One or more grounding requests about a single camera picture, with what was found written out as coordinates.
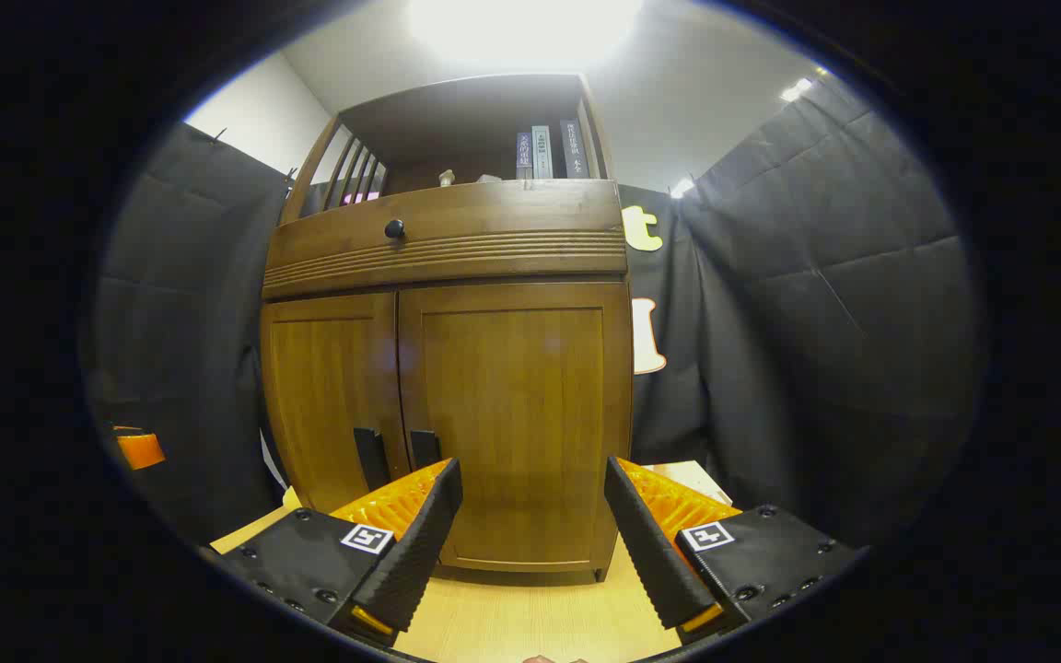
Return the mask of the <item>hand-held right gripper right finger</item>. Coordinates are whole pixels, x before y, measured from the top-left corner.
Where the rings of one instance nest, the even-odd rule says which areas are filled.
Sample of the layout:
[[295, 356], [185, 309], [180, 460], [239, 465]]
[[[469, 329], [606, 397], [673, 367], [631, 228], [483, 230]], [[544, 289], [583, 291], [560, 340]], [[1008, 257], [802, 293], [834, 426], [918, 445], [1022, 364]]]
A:
[[775, 617], [866, 554], [783, 507], [741, 511], [619, 457], [603, 495], [654, 612], [682, 645]]

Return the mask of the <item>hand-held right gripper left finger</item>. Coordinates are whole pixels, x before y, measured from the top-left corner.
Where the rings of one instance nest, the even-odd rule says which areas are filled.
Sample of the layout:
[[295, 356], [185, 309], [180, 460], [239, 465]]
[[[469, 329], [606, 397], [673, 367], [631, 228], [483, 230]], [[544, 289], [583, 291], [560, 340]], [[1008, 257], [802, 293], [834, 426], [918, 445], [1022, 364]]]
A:
[[269, 599], [388, 649], [424, 598], [462, 498], [460, 463], [442, 459], [332, 513], [298, 507], [212, 546]]

